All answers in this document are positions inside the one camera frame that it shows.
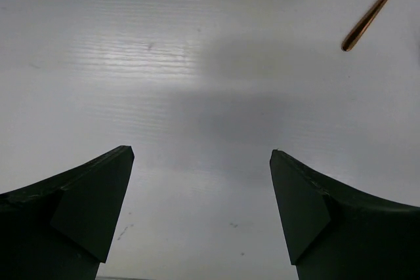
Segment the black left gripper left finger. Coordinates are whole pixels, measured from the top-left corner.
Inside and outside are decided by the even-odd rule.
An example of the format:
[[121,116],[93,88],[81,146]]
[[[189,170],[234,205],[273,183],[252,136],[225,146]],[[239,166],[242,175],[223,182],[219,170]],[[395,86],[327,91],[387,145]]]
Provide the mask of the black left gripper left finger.
[[135,156],[118,146],[1,194],[2,279],[94,279],[105,263]]

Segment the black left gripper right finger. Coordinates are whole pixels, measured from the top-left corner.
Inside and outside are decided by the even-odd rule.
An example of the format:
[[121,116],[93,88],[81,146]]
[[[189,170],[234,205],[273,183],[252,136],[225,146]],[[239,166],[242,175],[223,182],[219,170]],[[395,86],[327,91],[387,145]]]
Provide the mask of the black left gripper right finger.
[[274,150],[270,172],[299,279],[418,279],[419,208],[357,190]]

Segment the copper rose gold fork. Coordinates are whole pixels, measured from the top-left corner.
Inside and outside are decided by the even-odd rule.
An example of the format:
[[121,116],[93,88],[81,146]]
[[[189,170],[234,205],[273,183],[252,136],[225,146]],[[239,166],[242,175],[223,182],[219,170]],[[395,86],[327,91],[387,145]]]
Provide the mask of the copper rose gold fork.
[[363,34],[370,27],[372,22],[375,20],[381,9],[385,6],[388,0],[376,0],[372,6],[366,11],[366,13],[359,19],[354,27],[349,31],[347,36],[341,43],[341,50],[344,52],[351,51],[355,45],[359,42]]

